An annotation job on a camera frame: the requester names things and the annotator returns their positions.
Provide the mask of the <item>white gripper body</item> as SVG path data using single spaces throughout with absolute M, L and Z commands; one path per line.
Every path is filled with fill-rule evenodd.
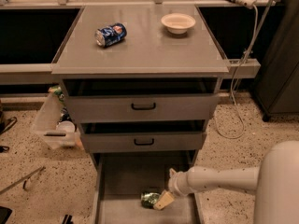
M 185 197 L 193 193 L 188 182 L 188 173 L 179 171 L 174 176 L 169 177 L 168 189 L 176 197 Z

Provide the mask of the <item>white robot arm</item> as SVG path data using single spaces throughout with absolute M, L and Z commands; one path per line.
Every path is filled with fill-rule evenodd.
M 162 210 L 177 197 L 213 189 L 253 192 L 254 224 L 299 224 L 299 142 L 272 146 L 256 167 L 218 171 L 193 166 L 186 172 L 171 169 L 168 189 L 153 208 Z

